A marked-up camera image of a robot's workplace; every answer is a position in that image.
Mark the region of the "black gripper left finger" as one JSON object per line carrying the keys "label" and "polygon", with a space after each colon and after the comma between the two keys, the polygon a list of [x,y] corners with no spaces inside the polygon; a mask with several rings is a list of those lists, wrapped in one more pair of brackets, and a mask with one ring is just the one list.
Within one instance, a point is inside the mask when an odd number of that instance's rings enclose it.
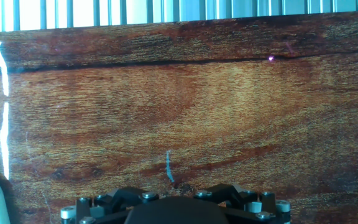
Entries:
{"label": "black gripper left finger", "polygon": [[116,188],[93,198],[79,197],[75,204],[60,210],[61,224],[96,223],[97,220],[124,212],[130,207],[145,204],[160,198],[153,191],[136,187]]}

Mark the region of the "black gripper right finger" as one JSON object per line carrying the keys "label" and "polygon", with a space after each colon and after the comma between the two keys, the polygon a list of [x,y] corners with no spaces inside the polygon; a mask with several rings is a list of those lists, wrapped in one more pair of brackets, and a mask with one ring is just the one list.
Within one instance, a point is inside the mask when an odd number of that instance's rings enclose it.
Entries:
{"label": "black gripper right finger", "polygon": [[229,223],[291,223],[290,202],[276,199],[273,192],[217,184],[196,191],[193,198],[215,203]]}

